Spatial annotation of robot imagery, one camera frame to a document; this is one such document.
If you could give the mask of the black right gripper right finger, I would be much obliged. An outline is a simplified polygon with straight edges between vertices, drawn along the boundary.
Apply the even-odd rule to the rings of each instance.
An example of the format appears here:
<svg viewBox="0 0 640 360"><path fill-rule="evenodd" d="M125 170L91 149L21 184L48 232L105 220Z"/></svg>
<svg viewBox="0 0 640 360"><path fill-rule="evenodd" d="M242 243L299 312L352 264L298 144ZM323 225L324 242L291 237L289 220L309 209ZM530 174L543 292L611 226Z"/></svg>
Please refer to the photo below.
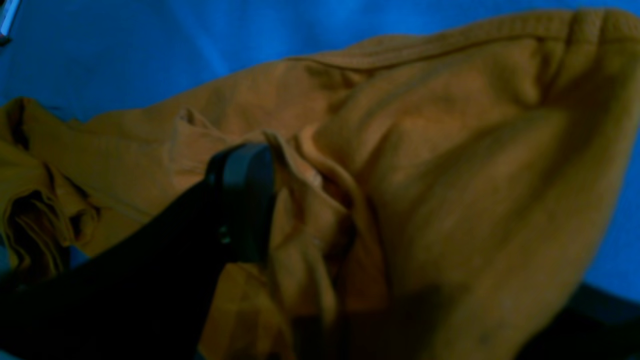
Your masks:
<svg viewBox="0 0 640 360"><path fill-rule="evenodd" d="M553 321L519 351L517 360L637 360L640 308L582 284Z"/></svg>

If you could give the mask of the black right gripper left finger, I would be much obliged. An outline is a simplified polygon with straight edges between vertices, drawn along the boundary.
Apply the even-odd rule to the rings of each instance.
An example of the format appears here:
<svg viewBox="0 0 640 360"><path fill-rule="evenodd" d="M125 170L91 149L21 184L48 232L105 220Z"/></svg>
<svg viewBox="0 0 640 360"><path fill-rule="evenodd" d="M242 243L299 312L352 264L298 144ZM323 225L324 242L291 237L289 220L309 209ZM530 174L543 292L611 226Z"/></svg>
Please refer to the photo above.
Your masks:
<svg viewBox="0 0 640 360"><path fill-rule="evenodd" d="M218 152L153 221L93 260L1 295L1 349L21 360L192 360L228 264L263 264L270 146Z"/></svg>

